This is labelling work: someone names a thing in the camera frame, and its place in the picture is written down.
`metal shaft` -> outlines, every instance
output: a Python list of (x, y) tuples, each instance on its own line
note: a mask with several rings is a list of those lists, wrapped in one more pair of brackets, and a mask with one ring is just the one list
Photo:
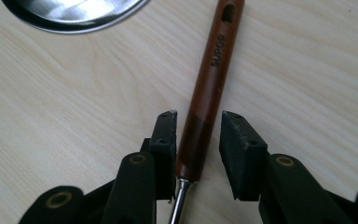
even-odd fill
[(244, 0), (219, 0), (217, 3), (179, 145), (175, 172), (180, 188), (172, 224), (179, 223), (188, 187), (199, 181), (202, 174), (243, 6)]
[(176, 196), (175, 205), (172, 210), (172, 215), (170, 219), (170, 224), (178, 224), (180, 223), (182, 210), (185, 204), (186, 195), (188, 190), (193, 185), (193, 182), (190, 182), (186, 179), (179, 179), (179, 190)]

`clamp jaw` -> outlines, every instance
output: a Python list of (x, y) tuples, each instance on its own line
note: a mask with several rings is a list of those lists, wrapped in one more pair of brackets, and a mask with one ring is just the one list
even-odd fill
[[(117, 178), (84, 195), (60, 186), (42, 194), (20, 224), (156, 223), (156, 200), (175, 192), (176, 111), (158, 116), (140, 152), (122, 160)], [(246, 119), (223, 111), (220, 154), (234, 199), (259, 202), (266, 224), (358, 223), (358, 195), (350, 202), (323, 189), (297, 159), (269, 155)]]

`wooden surface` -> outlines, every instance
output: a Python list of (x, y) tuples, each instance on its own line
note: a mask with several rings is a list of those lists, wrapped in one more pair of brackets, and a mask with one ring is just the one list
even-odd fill
[[(152, 0), (87, 35), (55, 35), (0, 2), (0, 223), (44, 191), (85, 193), (178, 111), (178, 141), (216, 1)], [(358, 0), (248, 0), (220, 110), (243, 115), (271, 153), (294, 156), (326, 189), (358, 191)], [(233, 200), (218, 153), (220, 119), (186, 223), (260, 223)], [(158, 223), (172, 205), (158, 203)]]

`rivet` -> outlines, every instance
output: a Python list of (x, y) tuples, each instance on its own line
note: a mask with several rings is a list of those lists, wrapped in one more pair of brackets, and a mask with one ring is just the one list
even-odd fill
[(66, 205), (72, 200), (72, 193), (69, 191), (61, 191), (51, 195), (46, 201), (46, 207), (56, 209)]
[(135, 155), (130, 158), (132, 164), (140, 164), (146, 161), (146, 156), (144, 155)]
[(288, 157), (285, 157), (285, 156), (280, 156), (280, 157), (277, 157), (277, 159), (275, 159), (277, 163), (279, 163), (280, 165), (282, 166), (294, 166), (295, 165), (295, 162), (288, 158)]
[(157, 142), (160, 143), (160, 144), (167, 144), (167, 143), (168, 143), (167, 140), (165, 140), (165, 139), (163, 139), (163, 138), (159, 138), (159, 139), (157, 140)]

